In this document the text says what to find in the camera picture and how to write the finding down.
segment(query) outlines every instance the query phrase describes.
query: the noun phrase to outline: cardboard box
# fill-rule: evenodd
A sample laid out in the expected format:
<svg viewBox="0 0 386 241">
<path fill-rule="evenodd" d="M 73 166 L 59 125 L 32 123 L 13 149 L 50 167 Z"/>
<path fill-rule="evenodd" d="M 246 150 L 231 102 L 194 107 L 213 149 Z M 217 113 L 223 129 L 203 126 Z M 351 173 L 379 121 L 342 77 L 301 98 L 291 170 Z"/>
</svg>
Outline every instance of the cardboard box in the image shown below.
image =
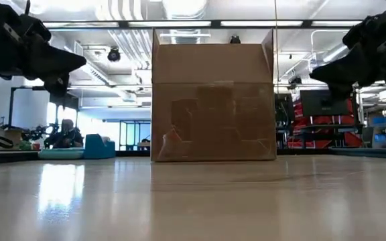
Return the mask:
<svg viewBox="0 0 386 241">
<path fill-rule="evenodd" d="M 262 44 L 160 45 L 152 161 L 274 160 L 273 32 Z"/>
</svg>

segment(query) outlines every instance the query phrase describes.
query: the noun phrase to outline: seated person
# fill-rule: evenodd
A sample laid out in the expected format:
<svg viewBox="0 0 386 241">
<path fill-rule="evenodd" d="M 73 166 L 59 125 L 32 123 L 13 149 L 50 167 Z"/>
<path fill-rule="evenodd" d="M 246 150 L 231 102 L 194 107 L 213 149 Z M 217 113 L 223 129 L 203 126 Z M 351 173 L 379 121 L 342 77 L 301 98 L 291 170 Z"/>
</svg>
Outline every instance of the seated person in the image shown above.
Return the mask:
<svg viewBox="0 0 386 241">
<path fill-rule="evenodd" d="M 83 137 L 77 128 L 74 128 L 72 120 L 62 121 L 62 131 L 50 135 L 45 141 L 45 146 L 53 145 L 54 149 L 83 147 Z"/>
</svg>

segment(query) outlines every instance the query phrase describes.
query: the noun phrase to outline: computer monitor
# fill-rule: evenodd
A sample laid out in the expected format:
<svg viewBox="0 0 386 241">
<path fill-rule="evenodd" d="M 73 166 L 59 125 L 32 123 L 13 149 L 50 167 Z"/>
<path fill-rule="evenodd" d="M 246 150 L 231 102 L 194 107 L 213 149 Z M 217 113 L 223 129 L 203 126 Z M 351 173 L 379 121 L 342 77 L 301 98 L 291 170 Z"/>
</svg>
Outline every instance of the computer monitor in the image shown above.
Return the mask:
<svg viewBox="0 0 386 241">
<path fill-rule="evenodd" d="M 348 100 L 331 99 L 329 90 L 301 90 L 303 116 L 349 115 Z"/>
<path fill-rule="evenodd" d="M 277 122 L 294 121 L 294 106 L 291 94 L 275 94 L 275 119 Z"/>
</svg>

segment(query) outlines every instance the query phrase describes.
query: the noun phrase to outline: security camera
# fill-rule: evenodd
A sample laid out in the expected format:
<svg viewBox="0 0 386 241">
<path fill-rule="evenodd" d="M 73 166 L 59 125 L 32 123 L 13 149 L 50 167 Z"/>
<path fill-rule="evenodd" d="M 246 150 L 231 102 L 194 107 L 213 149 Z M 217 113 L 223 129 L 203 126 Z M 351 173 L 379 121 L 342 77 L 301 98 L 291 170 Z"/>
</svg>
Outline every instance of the security camera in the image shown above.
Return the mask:
<svg viewBox="0 0 386 241">
<path fill-rule="evenodd" d="M 118 62 L 120 61 L 120 53 L 119 49 L 117 47 L 112 47 L 110 52 L 108 53 L 108 60 L 111 62 Z"/>
<path fill-rule="evenodd" d="M 230 44 L 240 44 L 241 39 L 237 35 L 232 35 L 231 40 L 229 42 Z"/>
</svg>

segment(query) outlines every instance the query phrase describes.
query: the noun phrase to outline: robotic arm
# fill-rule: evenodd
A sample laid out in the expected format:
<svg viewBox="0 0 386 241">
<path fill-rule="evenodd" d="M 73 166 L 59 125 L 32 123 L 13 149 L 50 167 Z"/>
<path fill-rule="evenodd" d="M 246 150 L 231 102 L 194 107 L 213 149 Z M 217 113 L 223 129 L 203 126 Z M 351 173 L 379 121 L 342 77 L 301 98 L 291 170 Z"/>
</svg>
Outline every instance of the robotic arm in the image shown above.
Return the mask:
<svg viewBox="0 0 386 241">
<path fill-rule="evenodd" d="M 310 77 L 327 83 L 335 99 L 348 98 L 352 85 L 386 83 L 386 11 L 367 17 L 343 37 L 350 50 L 345 57 L 316 68 Z"/>
<path fill-rule="evenodd" d="M 44 81 L 44 88 L 55 96 L 66 94 L 69 73 L 86 64 L 86 59 L 49 45 L 52 34 L 42 21 L 18 15 L 8 5 L 0 4 L 0 77 L 11 80 L 24 76 Z"/>
</svg>

